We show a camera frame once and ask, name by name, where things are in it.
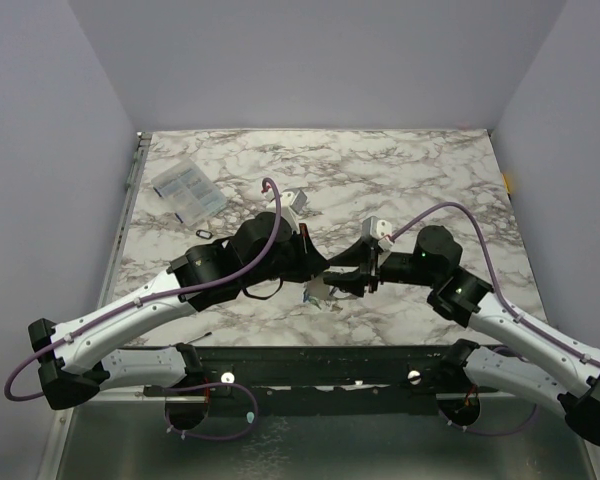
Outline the keyring bunch with keys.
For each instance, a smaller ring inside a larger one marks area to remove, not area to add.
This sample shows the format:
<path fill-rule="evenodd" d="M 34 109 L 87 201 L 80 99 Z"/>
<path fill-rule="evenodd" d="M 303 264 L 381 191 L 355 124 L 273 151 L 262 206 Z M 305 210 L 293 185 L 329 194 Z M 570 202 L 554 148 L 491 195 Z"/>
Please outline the keyring bunch with keys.
<path fill-rule="evenodd" d="M 342 293 L 337 287 L 327 285 L 322 274 L 304 284 L 302 302 L 311 304 L 319 309 L 331 306 L 338 301 L 352 299 L 352 296 Z"/>

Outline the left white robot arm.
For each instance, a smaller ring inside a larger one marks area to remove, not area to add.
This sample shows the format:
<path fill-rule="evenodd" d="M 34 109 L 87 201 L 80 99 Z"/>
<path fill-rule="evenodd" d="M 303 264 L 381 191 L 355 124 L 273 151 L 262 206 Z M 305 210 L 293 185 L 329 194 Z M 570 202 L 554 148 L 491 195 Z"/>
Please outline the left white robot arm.
<path fill-rule="evenodd" d="M 119 387 L 160 386 L 190 394 L 203 378 L 193 347 L 129 342 L 234 300 L 253 285 L 304 283 L 328 266 L 304 224 L 292 227 L 271 212 L 260 213 L 233 236 L 190 248 L 147 284 L 98 311 L 65 323 L 30 324 L 33 349 L 52 348 L 39 360 L 43 395 L 52 409 L 62 410 Z"/>

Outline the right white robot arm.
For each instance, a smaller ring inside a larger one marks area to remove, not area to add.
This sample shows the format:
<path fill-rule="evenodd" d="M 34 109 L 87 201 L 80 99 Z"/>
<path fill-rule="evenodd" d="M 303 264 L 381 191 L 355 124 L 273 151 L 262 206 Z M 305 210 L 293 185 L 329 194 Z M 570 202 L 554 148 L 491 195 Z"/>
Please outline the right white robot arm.
<path fill-rule="evenodd" d="M 361 238 L 334 257 L 325 284 L 362 297 L 383 283 L 426 286 L 428 304 L 442 318 L 483 333 L 515 352 L 507 358 L 459 342 L 457 357 L 439 367 L 441 383 L 504 391 L 562 416 L 581 438 L 600 447 L 600 349 L 571 338 L 511 305 L 501 290 L 460 265 L 462 248 L 442 226 L 417 235 L 412 253 L 389 253 L 386 239 Z"/>

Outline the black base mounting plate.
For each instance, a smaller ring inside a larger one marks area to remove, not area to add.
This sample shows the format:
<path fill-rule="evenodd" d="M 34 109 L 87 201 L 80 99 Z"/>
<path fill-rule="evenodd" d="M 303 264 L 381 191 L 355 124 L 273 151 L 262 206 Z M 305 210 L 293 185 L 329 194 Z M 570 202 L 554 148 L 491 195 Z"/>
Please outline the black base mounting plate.
<path fill-rule="evenodd" d="M 368 347 L 136 347 L 113 351 L 85 375 L 83 404 L 106 390 L 140 387 L 163 397 L 178 424 L 203 414 L 435 415 L 438 396 L 474 387 L 465 368 L 478 345 Z"/>

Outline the clear plastic organizer box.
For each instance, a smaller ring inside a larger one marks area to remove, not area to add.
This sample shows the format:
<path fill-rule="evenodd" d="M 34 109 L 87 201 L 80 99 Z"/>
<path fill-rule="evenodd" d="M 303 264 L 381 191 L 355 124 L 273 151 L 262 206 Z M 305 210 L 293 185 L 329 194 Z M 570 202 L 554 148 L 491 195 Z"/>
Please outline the clear plastic organizer box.
<path fill-rule="evenodd" d="M 189 228 L 215 216 L 227 204 L 221 190 L 191 160 L 183 160 L 160 173 L 151 184 Z"/>

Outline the aluminium extrusion rail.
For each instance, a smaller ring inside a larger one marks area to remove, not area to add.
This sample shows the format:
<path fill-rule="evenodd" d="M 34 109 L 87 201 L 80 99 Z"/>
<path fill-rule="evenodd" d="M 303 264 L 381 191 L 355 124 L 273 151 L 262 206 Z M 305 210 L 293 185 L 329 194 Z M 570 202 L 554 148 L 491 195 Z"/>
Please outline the aluminium extrusion rail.
<path fill-rule="evenodd" d="M 142 390 L 121 388 L 101 391 L 91 398 L 90 402 L 131 402 L 141 401 L 144 398 Z"/>

